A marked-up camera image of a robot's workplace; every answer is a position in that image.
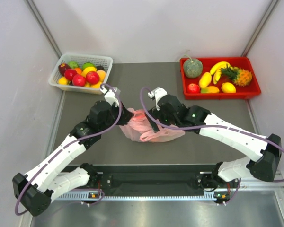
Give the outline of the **pink printed plastic bag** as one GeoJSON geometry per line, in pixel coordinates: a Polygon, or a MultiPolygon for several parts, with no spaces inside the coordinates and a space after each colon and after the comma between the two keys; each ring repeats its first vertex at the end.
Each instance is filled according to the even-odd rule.
{"type": "Polygon", "coordinates": [[[123,134],[131,141],[135,142],[169,142],[185,135],[184,131],[172,130],[158,126],[159,131],[155,132],[145,116],[142,109],[134,110],[128,108],[133,113],[133,118],[127,125],[119,126],[123,134]]]}

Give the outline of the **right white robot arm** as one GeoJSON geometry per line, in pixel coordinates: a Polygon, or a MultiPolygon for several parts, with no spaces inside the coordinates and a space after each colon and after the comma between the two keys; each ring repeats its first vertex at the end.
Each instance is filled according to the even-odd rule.
{"type": "Polygon", "coordinates": [[[201,182],[205,187],[223,187],[235,179],[254,177],[264,182],[275,182],[276,170],[282,155],[281,139],[245,131],[219,118],[209,110],[193,105],[186,107],[164,89],[148,92],[155,106],[146,111],[154,129],[159,126],[172,130],[191,131],[217,140],[244,154],[244,158],[219,162],[201,182]]]}

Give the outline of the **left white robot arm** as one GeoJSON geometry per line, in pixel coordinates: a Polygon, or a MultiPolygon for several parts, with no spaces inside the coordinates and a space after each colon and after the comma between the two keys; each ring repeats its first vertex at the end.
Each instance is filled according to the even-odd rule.
{"type": "Polygon", "coordinates": [[[16,204],[36,217],[42,214],[59,196],[79,187],[99,189],[99,176],[93,165],[84,163],[61,175],[62,170],[76,157],[101,139],[115,125],[126,125],[134,114],[122,103],[97,101],[86,119],[74,126],[61,145],[38,166],[12,179],[16,204]]]}

